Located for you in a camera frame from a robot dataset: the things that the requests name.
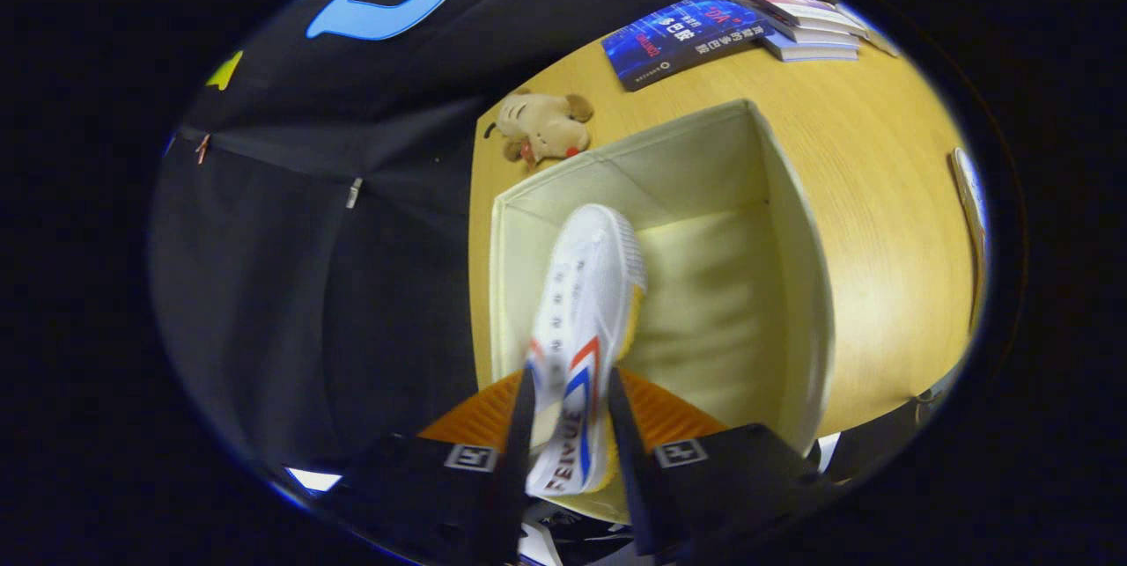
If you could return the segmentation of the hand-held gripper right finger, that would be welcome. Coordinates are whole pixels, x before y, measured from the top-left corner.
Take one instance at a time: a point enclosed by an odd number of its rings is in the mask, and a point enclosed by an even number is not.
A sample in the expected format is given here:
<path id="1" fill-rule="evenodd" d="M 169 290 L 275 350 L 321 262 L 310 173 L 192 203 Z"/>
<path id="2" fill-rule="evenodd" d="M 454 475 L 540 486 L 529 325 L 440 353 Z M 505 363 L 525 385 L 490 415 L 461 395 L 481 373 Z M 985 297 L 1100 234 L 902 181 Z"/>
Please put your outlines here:
<path id="1" fill-rule="evenodd" d="M 640 555 L 749 558 L 840 493 L 766 425 L 717 428 L 623 369 L 607 374 L 607 409 Z"/>

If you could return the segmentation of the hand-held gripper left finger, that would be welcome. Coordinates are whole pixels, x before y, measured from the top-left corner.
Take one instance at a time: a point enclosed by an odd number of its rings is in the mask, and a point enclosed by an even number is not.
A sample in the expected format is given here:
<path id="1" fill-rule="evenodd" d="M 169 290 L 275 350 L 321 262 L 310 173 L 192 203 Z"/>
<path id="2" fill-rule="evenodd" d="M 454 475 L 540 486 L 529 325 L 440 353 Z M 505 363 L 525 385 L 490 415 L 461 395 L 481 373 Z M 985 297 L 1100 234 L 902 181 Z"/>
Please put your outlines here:
<path id="1" fill-rule="evenodd" d="M 416 565 L 518 561 L 535 395 L 524 368 L 435 422 L 431 435 L 378 437 L 318 508 Z"/>

